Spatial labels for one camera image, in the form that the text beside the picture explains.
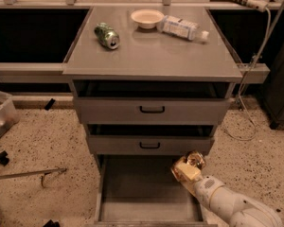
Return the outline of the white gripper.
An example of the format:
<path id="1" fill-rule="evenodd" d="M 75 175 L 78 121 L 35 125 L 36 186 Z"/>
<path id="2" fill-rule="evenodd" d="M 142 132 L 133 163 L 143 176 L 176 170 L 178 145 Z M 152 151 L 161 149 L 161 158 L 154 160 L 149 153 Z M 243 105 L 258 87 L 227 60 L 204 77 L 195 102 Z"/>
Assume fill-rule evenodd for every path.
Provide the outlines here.
<path id="1" fill-rule="evenodd" d="M 217 211 L 222 206 L 222 194 L 219 189 L 225 187 L 225 183 L 213 176 L 205 176 L 203 179 L 194 183 L 201 175 L 201 170 L 195 166 L 181 164 L 175 167 L 177 179 L 183 183 L 184 188 L 195 198 L 198 202 L 210 211 Z"/>

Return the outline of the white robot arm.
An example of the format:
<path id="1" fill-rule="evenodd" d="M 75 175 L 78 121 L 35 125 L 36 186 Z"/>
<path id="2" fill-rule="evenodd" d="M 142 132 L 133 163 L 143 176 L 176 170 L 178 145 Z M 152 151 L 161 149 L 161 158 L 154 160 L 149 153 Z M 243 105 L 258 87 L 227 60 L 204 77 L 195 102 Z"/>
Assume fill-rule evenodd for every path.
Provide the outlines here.
<path id="1" fill-rule="evenodd" d="M 201 206 L 229 227 L 284 227 L 272 208 L 231 190 L 213 176 L 203 176 L 196 166 L 180 163 L 172 168 L 172 172 Z"/>

